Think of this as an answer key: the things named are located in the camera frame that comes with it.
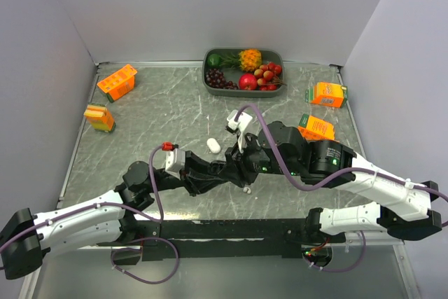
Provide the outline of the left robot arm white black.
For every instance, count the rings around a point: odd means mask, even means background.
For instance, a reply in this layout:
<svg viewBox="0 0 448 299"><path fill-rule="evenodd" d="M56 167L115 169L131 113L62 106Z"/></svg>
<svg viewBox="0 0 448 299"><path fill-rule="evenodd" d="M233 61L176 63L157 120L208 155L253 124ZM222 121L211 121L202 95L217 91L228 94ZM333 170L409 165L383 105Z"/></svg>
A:
<svg viewBox="0 0 448 299"><path fill-rule="evenodd" d="M135 215L152 204L161 207L161 191L185 188L192 196L204 194L229 181L226 168L224 161L207 162L174 149L162 169L133 162L121 184L92 200L38 214L21 209L1 231L1 270L8 280L19 279L39 269L46 256L109 242L131 244L139 234Z"/></svg>

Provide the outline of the orange flat box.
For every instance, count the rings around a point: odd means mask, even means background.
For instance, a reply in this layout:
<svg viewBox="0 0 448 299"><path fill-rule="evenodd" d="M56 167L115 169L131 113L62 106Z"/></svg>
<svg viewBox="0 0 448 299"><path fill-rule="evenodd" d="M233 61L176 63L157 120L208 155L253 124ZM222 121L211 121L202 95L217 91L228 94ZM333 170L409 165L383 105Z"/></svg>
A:
<svg viewBox="0 0 448 299"><path fill-rule="evenodd" d="M302 115L298 129L300 134L307 141L335 139L335 129L333 124L306 113Z"/></svg>

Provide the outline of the red apple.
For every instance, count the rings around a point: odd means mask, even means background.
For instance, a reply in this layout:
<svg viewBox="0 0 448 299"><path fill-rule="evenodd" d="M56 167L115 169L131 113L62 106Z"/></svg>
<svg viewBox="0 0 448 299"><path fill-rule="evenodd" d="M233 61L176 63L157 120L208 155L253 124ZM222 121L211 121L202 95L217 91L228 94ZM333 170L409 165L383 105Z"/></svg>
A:
<svg viewBox="0 0 448 299"><path fill-rule="evenodd" d="M240 90L255 90L258 86L258 79L253 74L243 74L238 82Z"/></svg>

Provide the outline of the red lychee bunch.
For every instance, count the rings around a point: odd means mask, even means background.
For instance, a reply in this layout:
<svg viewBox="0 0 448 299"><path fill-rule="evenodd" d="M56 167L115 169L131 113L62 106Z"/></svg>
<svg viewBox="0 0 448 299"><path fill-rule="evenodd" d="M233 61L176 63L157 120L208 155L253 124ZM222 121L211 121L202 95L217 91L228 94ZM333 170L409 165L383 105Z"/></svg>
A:
<svg viewBox="0 0 448 299"><path fill-rule="evenodd" d="M275 91L286 86L283 79L283 67L280 64L269 62L261 64L254 72L257 89L262 91Z"/></svg>

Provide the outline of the dark grape bunch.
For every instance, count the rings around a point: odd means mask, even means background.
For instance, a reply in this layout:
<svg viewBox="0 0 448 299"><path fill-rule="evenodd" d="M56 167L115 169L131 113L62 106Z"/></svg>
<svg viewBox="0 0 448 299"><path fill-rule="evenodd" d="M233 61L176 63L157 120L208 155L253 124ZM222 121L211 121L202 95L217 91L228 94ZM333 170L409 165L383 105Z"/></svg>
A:
<svg viewBox="0 0 448 299"><path fill-rule="evenodd" d="M205 83L210 88L236 90L238 85L232 81L228 81L224 77L224 73L220 69L210 69L204 75Z"/></svg>

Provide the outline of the grey fruit tray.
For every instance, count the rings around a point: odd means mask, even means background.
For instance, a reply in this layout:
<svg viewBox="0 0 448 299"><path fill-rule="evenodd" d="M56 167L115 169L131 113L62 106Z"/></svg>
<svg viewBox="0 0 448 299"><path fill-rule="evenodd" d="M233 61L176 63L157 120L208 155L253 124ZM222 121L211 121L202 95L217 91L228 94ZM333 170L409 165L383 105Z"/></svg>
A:
<svg viewBox="0 0 448 299"><path fill-rule="evenodd" d="M226 54L236 55L241 52L241 48L212 48L207 51L204 56L204 61L202 64L202 82L206 88L206 90L215 96L223 96L223 97L243 97L243 98L270 98L279 96L282 92L286 91L286 86L284 84L277 85L276 90L264 91L264 90L241 90L237 89L226 89L226 88L215 88L210 86L207 83L207 73L213 69L208 63L208 58L211 55L218 55L220 57L225 56ZM238 84L238 81L241 76L244 75L244 72L240 68L229 68L229 67L220 67L220 70L223 70L223 75L225 80L232 81L234 84Z"/></svg>

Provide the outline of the orange pineapple toy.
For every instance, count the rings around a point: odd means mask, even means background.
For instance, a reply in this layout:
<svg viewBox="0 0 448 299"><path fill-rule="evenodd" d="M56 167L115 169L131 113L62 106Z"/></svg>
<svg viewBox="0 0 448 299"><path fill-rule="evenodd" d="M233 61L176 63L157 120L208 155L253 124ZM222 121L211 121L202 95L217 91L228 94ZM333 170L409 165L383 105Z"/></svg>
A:
<svg viewBox="0 0 448 299"><path fill-rule="evenodd" d="M223 68L238 68L245 72L252 72L263 63L262 53L257 49L246 49L237 54L227 54L221 57Z"/></svg>

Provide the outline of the green lime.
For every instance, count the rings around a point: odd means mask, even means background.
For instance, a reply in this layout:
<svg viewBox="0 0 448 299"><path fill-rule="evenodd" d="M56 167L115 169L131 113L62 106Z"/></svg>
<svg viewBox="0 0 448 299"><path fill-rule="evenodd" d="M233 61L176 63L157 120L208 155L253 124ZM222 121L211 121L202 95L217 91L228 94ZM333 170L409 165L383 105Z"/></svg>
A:
<svg viewBox="0 0 448 299"><path fill-rule="evenodd" d="M211 68L219 68L221 65L221 57L216 53L210 54L206 59L206 63Z"/></svg>

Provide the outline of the orange green box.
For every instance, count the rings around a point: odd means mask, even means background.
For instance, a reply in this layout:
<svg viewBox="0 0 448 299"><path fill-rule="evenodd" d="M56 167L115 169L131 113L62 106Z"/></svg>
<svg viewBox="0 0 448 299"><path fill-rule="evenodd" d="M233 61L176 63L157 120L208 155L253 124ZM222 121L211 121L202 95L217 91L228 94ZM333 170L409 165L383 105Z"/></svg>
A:
<svg viewBox="0 0 448 299"><path fill-rule="evenodd" d="M329 106L333 108L342 108L348 100L347 86L318 82L305 93L305 101L310 104Z"/></svg>

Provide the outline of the orange yellow carton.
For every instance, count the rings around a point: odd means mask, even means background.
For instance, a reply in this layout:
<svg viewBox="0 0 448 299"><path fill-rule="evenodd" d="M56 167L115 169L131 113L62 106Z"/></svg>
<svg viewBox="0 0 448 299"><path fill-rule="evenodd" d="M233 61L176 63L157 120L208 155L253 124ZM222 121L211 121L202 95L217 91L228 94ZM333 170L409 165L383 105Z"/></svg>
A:
<svg viewBox="0 0 448 299"><path fill-rule="evenodd" d="M111 112L104 105L88 104L83 115L96 131L111 133L116 128Z"/></svg>

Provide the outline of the orange juice carton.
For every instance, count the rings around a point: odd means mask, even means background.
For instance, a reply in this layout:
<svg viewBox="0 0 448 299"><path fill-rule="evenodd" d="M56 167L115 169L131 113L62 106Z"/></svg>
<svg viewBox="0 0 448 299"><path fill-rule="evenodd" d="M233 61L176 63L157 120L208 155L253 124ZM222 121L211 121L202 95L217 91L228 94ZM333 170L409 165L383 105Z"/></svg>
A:
<svg viewBox="0 0 448 299"><path fill-rule="evenodd" d="M126 64L110 76L100 80L97 87L110 103L113 103L134 89L136 74L137 70L131 64Z"/></svg>

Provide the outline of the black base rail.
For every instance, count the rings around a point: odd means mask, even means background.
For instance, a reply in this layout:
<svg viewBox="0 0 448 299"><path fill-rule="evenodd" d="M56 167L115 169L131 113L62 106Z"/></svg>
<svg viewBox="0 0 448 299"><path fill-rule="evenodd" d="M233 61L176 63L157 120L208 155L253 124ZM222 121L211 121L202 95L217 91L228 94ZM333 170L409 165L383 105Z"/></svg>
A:
<svg viewBox="0 0 448 299"><path fill-rule="evenodd" d="M343 233L330 236L307 229L305 223L303 218L137 221L118 240L100 246L125 246L133 239L160 237L177 248L180 258L301 258L303 247L346 242Z"/></svg>

